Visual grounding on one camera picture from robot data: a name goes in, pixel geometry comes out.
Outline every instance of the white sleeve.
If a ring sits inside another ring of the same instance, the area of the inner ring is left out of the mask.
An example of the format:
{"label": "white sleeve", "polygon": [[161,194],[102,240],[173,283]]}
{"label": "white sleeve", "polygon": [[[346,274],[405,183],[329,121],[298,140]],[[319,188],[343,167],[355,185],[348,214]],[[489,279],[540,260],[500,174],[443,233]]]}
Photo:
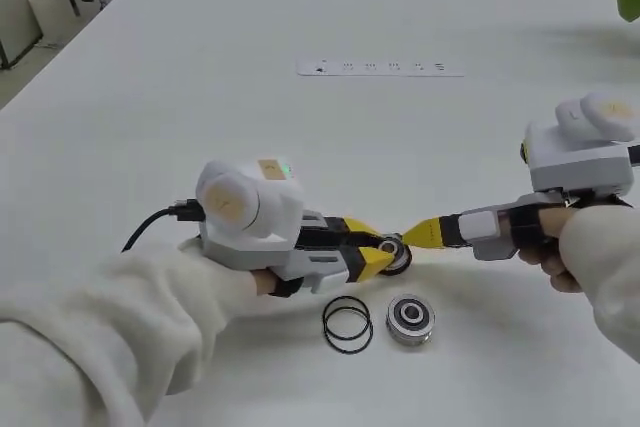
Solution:
{"label": "white sleeve", "polygon": [[640,362],[640,212],[600,206],[576,213],[562,231],[560,253],[600,331]]}
{"label": "white sleeve", "polygon": [[200,378],[216,334],[255,295],[247,272],[148,247],[83,286],[0,300],[3,424],[145,425]]}

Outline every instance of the label sticker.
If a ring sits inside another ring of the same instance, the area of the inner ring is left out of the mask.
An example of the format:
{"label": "label sticker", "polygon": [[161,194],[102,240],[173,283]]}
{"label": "label sticker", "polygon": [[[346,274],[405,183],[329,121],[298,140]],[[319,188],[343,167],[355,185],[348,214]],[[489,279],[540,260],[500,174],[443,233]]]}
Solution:
{"label": "label sticker", "polygon": [[259,160],[262,175],[267,180],[287,180],[277,160]]}
{"label": "label sticker", "polygon": [[215,212],[227,222],[240,222],[244,216],[242,197],[220,185],[213,185],[204,196],[206,209]]}

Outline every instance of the wrist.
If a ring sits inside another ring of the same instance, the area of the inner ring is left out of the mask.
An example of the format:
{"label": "wrist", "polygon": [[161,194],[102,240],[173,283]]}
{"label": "wrist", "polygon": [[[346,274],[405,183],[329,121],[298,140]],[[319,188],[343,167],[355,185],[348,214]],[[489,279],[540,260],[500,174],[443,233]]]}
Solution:
{"label": "wrist", "polygon": [[258,295],[271,294],[276,290],[277,279],[273,272],[268,270],[251,271],[253,279],[256,283],[256,293]]}

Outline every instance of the ball bearing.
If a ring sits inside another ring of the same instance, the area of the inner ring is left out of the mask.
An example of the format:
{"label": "ball bearing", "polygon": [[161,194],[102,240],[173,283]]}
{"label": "ball bearing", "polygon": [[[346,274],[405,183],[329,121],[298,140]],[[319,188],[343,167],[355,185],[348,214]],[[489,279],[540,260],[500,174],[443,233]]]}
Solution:
{"label": "ball bearing", "polygon": [[402,237],[399,234],[385,235],[378,249],[393,255],[393,262],[380,272],[381,275],[387,277],[400,275],[409,268],[413,260],[411,250],[402,242]]}
{"label": "ball bearing", "polygon": [[387,328],[391,337],[410,347],[429,340],[435,320],[435,313],[429,303],[411,294],[395,297],[387,311]]}

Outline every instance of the white tabletop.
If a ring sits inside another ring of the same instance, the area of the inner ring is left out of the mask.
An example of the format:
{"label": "white tabletop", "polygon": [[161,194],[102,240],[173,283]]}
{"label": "white tabletop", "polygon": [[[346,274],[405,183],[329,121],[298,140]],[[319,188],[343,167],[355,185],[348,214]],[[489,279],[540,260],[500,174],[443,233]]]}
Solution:
{"label": "white tabletop", "polygon": [[[640,99],[639,55],[615,0],[115,0],[0,115],[3,288],[85,275],[213,158],[288,155],[310,208],[383,231],[511,201],[531,188],[526,123],[591,90]],[[466,77],[296,75],[319,57]],[[145,239],[193,232],[166,220]],[[362,354],[325,344],[332,296],[263,299],[152,426],[637,424],[640,369],[535,268],[418,252],[356,292],[376,329]],[[384,329],[399,293],[436,311],[424,349]]]}

